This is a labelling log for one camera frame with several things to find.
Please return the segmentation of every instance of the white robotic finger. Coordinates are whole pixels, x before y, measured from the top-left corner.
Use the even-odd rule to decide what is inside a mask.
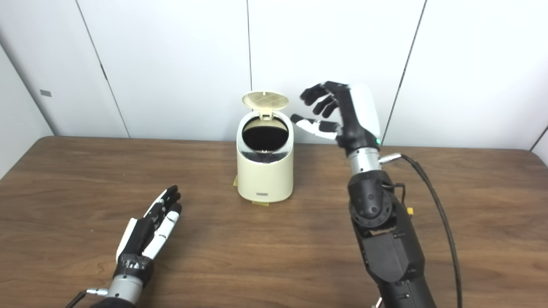
[[[331,140],[335,140],[335,138],[337,137],[337,132],[335,131],[335,126],[338,126],[337,123],[306,119],[299,115],[292,115],[291,121],[295,123],[296,126],[315,136]]]
[[[150,259],[154,259],[160,249],[164,246],[167,241],[175,223],[179,219],[179,213],[175,211],[169,212],[165,219],[163,220],[158,230],[154,232],[154,238],[151,240],[150,244],[143,250],[142,255]]]

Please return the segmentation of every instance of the trash can lid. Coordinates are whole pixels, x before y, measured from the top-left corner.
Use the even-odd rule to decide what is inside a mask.
[[[242,102],[252,109],[280,110],[287,106],[289,99],[272,91],[253,91],[244,95]]]

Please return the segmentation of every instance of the wooden table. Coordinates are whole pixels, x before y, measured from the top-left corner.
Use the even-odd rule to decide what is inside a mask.
[[[466,307],[548,305],[548,170],[517,150],[385,147],[418,160],[447,211]],[[455,307],[448,244],[431,197],[405,182],[438,307]],[[108,287],[130,217],[175,183],[183,215],[140,307],[368,307],[347,210],[350,170],[330,145],[296,145],[290,199],[257,206],[232,186],[232,142],[48,137],[0,181],[0,305],[64,307]],[[98,298],[86,297],[78,307]]]

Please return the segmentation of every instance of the black cable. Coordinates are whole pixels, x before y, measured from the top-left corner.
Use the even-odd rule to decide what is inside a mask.
[[[76,297],[65,308],[73,308],[74,306],[76,306],[76,304],[78,304],[78,302],[84,298],[85,294],[85,290],[78,293],[78,295],[76,295]]]
[[[453,234],[451,233],[451,228],[449,227],[449,222],[447,221],[447,216],[445,214],[445,211],[443,210],[442,203],[439,200],[438,194],[434,190],[432,183],[430,183],[430,179],[428,178],[428,176],[426,175],[426,173],[424,172],[420,164],[412,160],[407,155],[402,154],[402,158],[411,164],[413,169],[415,169],[415,171],[423,179],[424,183],[426,183],[428,190],[430,190],[430,194],[432,194],[432,198],[434,198],[434,202],[436,204],[436,207],[438,208],[439,216],[442,219],[443,227],[445,228],[445,231],[447,234],[447,240],[449,241],[449,248],[451,250],[451,257],[453,258],[453,268],[455,270],[455,285],[456,285],[456,306],[458,308],[463,308],[463,286],[462,286],[462,281],[460,277],[459,260],[456,257],[455,241],[453,240]]]
[[[387,189],[394,189],[396,187],[401,187],[402,188],[402,197],[400,199],[400,202],[405,203],[405,200],[406,200],[406,185],[404,183],[395,183],[393,185],[383,185],[383,187],[387,188]]]

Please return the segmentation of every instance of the trash can opening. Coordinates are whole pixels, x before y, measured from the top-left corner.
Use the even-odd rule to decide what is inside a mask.
[[[256,152],[274,152],[286,144],[289,130],[277,117],[272,120],[252,118],[243,127],[243,142]]]

